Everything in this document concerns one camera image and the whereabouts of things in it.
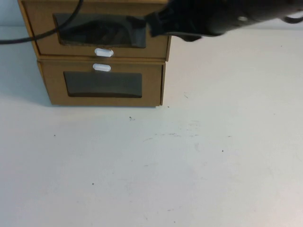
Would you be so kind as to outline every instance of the drawer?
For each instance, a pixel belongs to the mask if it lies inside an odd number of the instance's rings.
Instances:
[[[22,0],[32,32],[37,35],[62,24],[76,0]],[[84,1],[79,15],[64,30],[38,40],[40,55],[96,57],[96,49],[113,51],[112,58],[166,60],[167,36],[151,38],[140,20],[163,4]]]
[[[165,64],[38,61],[54,105],[159,106]]]

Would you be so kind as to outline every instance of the black object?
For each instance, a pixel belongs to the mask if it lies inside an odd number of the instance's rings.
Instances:
[[[161,11],[145,17],[151,35],[174,35],[185,41],[218,36],[259,22],[283,18],[303,9],[303,0],[171,0]]]

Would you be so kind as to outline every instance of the brown cardboard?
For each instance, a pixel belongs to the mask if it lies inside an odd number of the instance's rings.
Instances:
[[[163,99],[164,99],[165,70],[166,70],[166,63],[164,63],[164,65],[162,67],[162,83],[161,83],[161,102],[160,102],[160,105],[163,105]]]
[[[26,21],[28,31],[34,34],[40,34],[47,30],[53,29],[56,24],[54,22],[53,13],[71,13],[77,5],[77,1],[30,1],[20,0],[21,8],[23,8],[23,16]],[[128,3],[84,1],[81,13],[103,13],[115,15],[144,16],[153,11],[157,11],[163,7],[162,4],[151,4],[149,0],[135,1],[140,3],[130,3],[132,1],[124,1]],[[112,48],[114,58],[137,58],[137,59],[159,59],[165,61],[169,50],[168,44],[170,38],[167,36],[159,36],[151,38],[149,31],[146,31],[146,48]],[[65,56],[88,56],[96,57],[95,48],[97,46],[76,46],[62,45],[59,37],[54,34],[50,37],[38,40],[35,47],[36,53],[39,55],[65,55]]]
[[[151,62],[102,62],[109,64],[111,72],[134,72],[142,74],[142,98],[69,97],[63,72],[93,71],[96,61],[39,60],[43,78],[54,105],[105,105],[105,106],[159,106],[163,98],[164,63]]]

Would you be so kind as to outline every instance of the cardboard drawer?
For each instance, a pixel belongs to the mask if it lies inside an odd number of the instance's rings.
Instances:
[[[38,65],[54,105],[159,106],[162,102],[165,64],[40,60]],[[111,70],[95,70],[100,65]]]
[[[37,35],[64,22],[77,1],[21,0],[32,32]],[[97,57],[95,50],[112,50],[112,58],[166,60],[169,38],[151,38],[139,20],[163,4],[84,1],[79,15],[63,31],[36,42],[40,55]]]

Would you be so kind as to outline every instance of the white wall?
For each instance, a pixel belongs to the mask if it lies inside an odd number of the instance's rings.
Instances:
[[[0,0],[0,26],[22,26],[23,19],[17,0]]]
[[[22,26],[23,19],[19,10],[17,0],[0,0],[0,26]],[[264,29],[303,29],[303,23],[299,25],[288,25],[280,20],[258,24],[254,28]]]

